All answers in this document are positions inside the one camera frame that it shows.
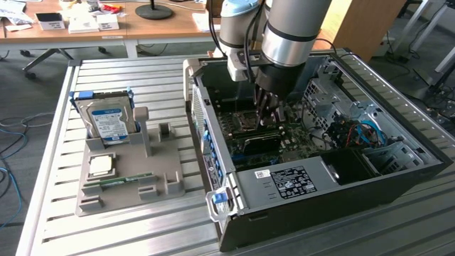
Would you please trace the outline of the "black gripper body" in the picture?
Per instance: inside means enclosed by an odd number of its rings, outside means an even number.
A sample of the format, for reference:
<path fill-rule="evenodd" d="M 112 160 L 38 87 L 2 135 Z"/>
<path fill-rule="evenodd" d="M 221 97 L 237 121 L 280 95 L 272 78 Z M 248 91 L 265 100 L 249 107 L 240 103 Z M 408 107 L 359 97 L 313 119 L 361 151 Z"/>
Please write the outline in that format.
<path fill-rule="evenodd" d="M 293 67 L 276 64 L 259 66 L 255 78 L 255 95 L 271 93 L 277 96 L 279 100 L 284 100 L 295 89 L 304 67 L 305 63 Z"/>

